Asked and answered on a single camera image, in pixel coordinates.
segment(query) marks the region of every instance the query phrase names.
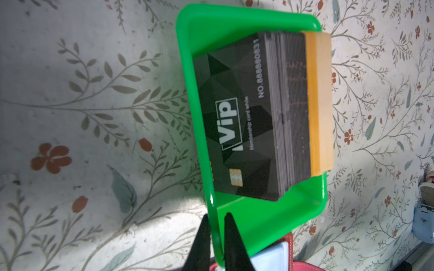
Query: stack of cards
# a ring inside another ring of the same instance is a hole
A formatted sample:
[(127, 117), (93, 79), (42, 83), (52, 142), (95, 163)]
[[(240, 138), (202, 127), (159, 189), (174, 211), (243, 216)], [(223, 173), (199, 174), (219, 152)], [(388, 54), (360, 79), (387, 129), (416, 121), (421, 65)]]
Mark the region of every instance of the stack of cards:
[(277, 201), (332, 167), (330, 35), (259, 32), (194, 67), (216, 191)]

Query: white rectangle outline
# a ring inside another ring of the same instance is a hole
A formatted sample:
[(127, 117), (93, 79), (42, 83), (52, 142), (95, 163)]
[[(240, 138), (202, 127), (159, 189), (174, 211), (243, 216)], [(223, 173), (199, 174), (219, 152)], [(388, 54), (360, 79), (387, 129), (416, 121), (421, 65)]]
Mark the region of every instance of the white rectangle outline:
[(220, 144), (220, 145), (221, 145), (221, 150), (227, 150), (227, 149), (230, 149), (230, 148), (232, 148), (233, 146), (239, 145), (239, 144), (241, 144), (241, 143), (243, 142), (243, 134), (241, 133), (240, 110), (239, 110), (239, 108), (238, 108), (238, 98), (229, 98), (229, 99), (225, 99), (225, 100), (215, 101), (215, 104), (216, 104), (217, 119), (220, 119), (220, 116), (218, 115), (219, 110), (218, 110), (218, 107), (217, 107), (217, 103), (221, 103), (221, 102), (223, 102), (223, 101), (230, 101), (230, 100), (235, 100), (235, 102), (236, 102), (236, 104), (237, 104), (238, 127), (240, 128), (240, 139), (241, 139), (241, 141), (240, 141), (239, 143), (235, 143), (234, 145), (229, 146), (229, 147), (226, 147), (226, 148), (223, 148), (223, 145)]

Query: green container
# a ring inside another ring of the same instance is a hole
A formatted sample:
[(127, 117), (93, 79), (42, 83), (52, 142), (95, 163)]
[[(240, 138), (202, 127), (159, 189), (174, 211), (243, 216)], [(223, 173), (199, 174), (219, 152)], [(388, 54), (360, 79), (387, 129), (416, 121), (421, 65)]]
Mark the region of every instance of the green container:
[(321, 31), (321, 25), (311, 15), (208, 4), (187, 5), (179, 13), (176, 24), (214, 253), (217, 263), (224, 266), (224, 217), (227, 212), (233, 214), (247, 252), (252, 256), (324, 210), (326, 174), (293, 186), (278, 202), (215, 192), (193, 58), (258, 31)]

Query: green tray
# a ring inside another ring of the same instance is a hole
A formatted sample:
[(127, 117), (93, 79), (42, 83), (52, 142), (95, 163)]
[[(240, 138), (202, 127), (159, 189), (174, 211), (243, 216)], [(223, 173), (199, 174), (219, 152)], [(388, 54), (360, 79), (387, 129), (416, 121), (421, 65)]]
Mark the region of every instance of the green tray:
[(252, 256), (319, 215), (327, 202), (325, 173), (295, 185), (278, 202), (214, 191), (193, 58), (262, 30), (321, 31), (321, 25), (311, 15), (208, 4), (187, 5), (176, 22), (214, 253), (220, 266), (224, 266), (224, 217), (227, 212), (233, 214), (247, 252)]

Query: floral pattern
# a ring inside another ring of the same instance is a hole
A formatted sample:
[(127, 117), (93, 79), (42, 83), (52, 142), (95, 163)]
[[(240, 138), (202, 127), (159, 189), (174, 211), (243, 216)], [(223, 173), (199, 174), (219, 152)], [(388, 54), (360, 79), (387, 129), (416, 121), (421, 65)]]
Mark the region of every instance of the floral pattern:
[[(332, 35), (335, 164), (324, 212), (293, 230), (295, 259), (392, 269), (419, 243), (413, 207), (434, 163), (431, 2), (225, 3), (312, 14)], [(6, 5), (0, 269), (181, 266), (206, 212), (173, 42), (182, 6)]]

